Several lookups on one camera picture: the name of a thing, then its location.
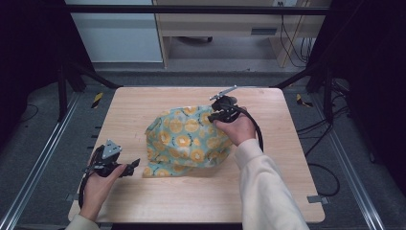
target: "human hand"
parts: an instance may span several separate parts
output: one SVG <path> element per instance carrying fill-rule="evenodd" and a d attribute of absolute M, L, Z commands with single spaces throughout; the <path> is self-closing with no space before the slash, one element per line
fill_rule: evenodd
<path fill-rule="evenodd" d="M 120 177 L 125 167 L 126 164 L 120 165 L 107 177 L 101 177 L 95 172 L 89 176 L 84 187 L 83 206 L 79 212 L 82 217 L 96 221 L 114 181 Z"/>
<path fill-rule="evenodd" d="M 215 120 L 213 124 L 225 132 L 236 146 L 239 146 L 239 144 L 248 139 L 256 139 L 254 124 L 243 113 L 240 113 L 238 118 L 231 123 L 223 123 Z"/>

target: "person's right hand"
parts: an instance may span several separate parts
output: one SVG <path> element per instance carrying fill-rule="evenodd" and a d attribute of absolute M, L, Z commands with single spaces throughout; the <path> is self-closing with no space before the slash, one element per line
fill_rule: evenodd
<path fill-rule="evenodd" d="M 231 123 L 223 123 L 215 120 L 213 124 L 225 132 L 236 146 L 239 146 L 239 144 L 248 139 L 256 139 L 254 124 L 243 113 L 240 113 L 238 118 Z"/>

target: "wooden tabletop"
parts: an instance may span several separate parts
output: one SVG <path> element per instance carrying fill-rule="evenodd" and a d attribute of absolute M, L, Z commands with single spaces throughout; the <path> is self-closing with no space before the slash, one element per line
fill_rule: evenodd
<path fill-rule="evenodd" d="M 116 91 L 95 147 L 111 139 L 123 148 L 118 163 L 141 158 L 134 175 L 119 178 L 101 208 L 98 222 L 241 222 L 239 169 L 233 153 L 219 166 L 196 169 L 181 177 L 142 178 L 147 165 L 145 131 L 164 110 L 211 104 L 209 97 L 225 88 L 123 87 Z M 320 203 L 313 179 L 287 108 L 276 88 L 239 88 L 228 94 L 246 106 L 263 136 L 264 153 L 271 156 L 307 222 L 320 222 Z M 69 219 L 79 212 L 75 201 Z"/>

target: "white cabinet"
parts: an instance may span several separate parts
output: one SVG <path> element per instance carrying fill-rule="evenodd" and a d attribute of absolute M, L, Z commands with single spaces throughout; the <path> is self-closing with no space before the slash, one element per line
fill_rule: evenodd
<path fill-rule="evenodd" d="M 65 0 L 66 4 L 151 5 L 150 0 Z M 162 62 L 152 13 L 72 13 L 94 63 Z"/>

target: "floral cloth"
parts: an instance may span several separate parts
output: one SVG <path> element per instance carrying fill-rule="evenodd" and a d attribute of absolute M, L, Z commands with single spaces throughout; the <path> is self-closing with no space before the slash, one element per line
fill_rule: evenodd
<path fill-rule="evenodd" d="M 162 112 L 146 130 L 149 162 L 143 176 L 178 176 L 223 162 L 232 142 L 209 122 L 212 112 L 209 105 Z"/>

